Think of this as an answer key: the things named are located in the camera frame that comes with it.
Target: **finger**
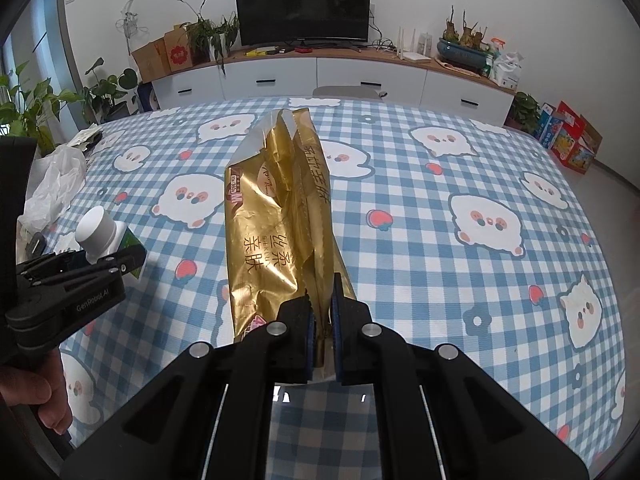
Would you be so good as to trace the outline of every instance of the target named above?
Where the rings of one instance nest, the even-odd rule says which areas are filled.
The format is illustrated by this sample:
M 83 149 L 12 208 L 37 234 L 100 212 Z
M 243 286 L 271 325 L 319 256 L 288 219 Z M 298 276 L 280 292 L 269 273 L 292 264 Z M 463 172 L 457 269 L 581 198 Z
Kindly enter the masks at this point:
M 38 369 L 38 375 L 41 375 L 49 382 L 52 390 L 57 390 L 65 383 L 60 350 L 55 348 L 45 355 L 44 362 Z
M 62 435 L 63 433 L 65 433 L 66 430 L 69 429 L 69 426 L 71 426 L 71 423 L 73 422 L 73 420 L 74 420 L 74 416 L 71 413 L 71 408 L 67 406 L 65 416 L 62 417 L 62 420 L 60 420 L 58 425 L 55 428 L 53 428 L 53 430 L 57 434 Z
M 51 398 L 51 386 L 33 372 L 0 366 L 0 394 L 8 406 L 42 404 Z
M 39 407 L 38 416 L 47 428 L 55 428 L 60 424 L 68 410 L 69 403 L 66 397 L 66 388 L 58 388 L 53 391 L 51 398 Z

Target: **plastic bag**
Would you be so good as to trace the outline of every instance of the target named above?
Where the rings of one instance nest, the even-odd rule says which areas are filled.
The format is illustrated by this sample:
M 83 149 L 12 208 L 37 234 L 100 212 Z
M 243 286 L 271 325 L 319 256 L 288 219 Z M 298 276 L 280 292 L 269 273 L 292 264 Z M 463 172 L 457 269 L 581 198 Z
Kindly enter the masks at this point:
M 520 63 L 524 57 L 519 52 L 501 52 L 494 61 L 491 71 L 491 80 L 498 86 L 515 90 L 520 81 L 522 67 Z
M 84 186 L 86 161 L 77 148 L 65 144 L 34 160 L 27 184 L 24 214 L 18 221 L 31 234 L 42 231 L 69 208 Z

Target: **white wall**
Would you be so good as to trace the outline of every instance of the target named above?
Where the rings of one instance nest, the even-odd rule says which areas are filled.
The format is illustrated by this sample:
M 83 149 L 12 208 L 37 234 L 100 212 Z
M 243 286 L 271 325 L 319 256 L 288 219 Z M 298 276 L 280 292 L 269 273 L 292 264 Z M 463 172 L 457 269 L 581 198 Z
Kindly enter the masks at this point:
M 107 72 L 129 65 L 123 35 L 114 22 L 127 0 L 75 0 L 66 6 L 69 33 L 81 73 L 103 56 Z M 186 0 L 199 6 L 201 0 Z M 604 136 L 598 158 L 640 186 L 640 28 L 621 0 L 371 0 L 376 23 L 395 39 L 398 25 L 417 27 L 438 37 L 450 6 L 456 24 L 487 25 L 487 36 L 507 41 L 524 56 L 520 89 L 540 102 L 565 100 Z M 209 0 L 205 17 L 217 20 L 235 0 Z M 174 23 L 193 18 L 176 0 L 134 0 L 147 35 L 134 46 L 160 38 Z

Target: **television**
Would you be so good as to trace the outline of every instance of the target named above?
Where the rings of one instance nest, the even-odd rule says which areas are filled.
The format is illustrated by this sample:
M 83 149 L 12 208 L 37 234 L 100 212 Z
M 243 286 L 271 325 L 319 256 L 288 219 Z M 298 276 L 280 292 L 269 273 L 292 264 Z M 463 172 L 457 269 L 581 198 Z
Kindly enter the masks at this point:
M 367 41 L 370 0 L 236 0 L 243 45 Z

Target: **white cabinet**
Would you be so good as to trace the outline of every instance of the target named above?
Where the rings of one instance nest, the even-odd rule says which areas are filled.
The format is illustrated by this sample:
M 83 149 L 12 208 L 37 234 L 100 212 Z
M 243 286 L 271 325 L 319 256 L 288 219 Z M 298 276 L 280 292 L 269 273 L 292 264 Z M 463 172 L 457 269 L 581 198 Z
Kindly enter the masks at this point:
M 318 58 L 318 86 L 366 85 L 387 92 L 384 101 L 420 105 L 426 70 L 361 59 Z
M 222 101 L 224 94 L 219 72 L 217 66 L 205 66 L 154 81 L 154 91 L 160 108 L 164 110 L 177 106 Z
M 427 72 L 420 108 L 502 126 L 513 95 L 468 79 Z
M 225 65 L 226 99 L 260 96 L 310 96 L 316 89 L 316 58 L 252 59 Z

